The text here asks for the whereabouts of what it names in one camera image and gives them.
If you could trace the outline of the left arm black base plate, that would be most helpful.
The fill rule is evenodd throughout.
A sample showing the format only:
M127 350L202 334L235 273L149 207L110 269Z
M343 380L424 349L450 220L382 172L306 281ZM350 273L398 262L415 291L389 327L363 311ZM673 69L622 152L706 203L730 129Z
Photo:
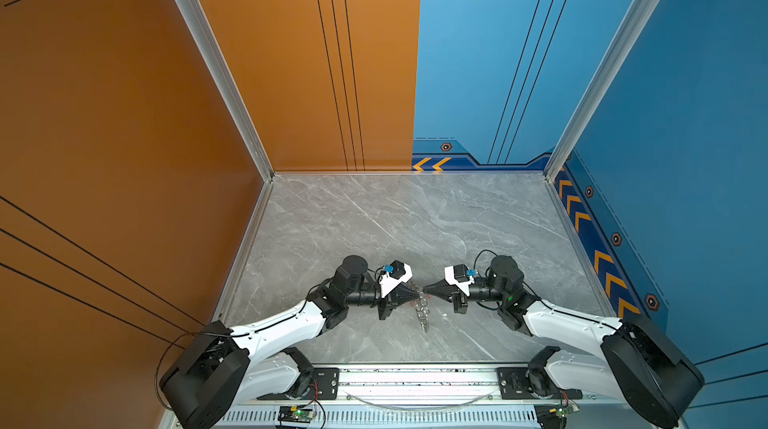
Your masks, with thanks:
M287 392L263 395L258 400L336 400L339 376L338 367L315 367L310 375L300 375Z

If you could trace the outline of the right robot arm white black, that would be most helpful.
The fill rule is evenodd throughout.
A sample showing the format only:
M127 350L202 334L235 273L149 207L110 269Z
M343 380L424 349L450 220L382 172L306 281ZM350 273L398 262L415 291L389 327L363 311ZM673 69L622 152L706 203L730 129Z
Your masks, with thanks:
M527 379L540 398L567 390L627 403L659 428L676 428L705 384L694 363L648 317L634 312L599 317L538 296L510 256L497 255L484 273L448 266L442 280L424 287L464 313L472 302L492 302L510 329L551 340L530 360Z

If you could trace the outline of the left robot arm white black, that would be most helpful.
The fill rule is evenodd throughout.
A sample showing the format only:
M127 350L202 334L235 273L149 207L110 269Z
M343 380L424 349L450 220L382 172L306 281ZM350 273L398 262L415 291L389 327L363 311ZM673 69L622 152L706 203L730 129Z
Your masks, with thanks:
M155 386L184 428L211 428L234 404L265 395L299 398L311 386L311 362L298 350L343 322L352 306L374 309L381 320L418 299L410 265L377 270L357 255L313 286L294 307L260 321L228 327L216 320L197 333Z

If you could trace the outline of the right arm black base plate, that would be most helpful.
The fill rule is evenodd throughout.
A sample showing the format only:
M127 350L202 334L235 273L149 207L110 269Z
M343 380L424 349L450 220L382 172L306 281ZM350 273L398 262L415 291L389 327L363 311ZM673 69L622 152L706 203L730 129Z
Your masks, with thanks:
M581 390L558 388L543 370L503 366L496 369L496 376L504 400L583 398Z

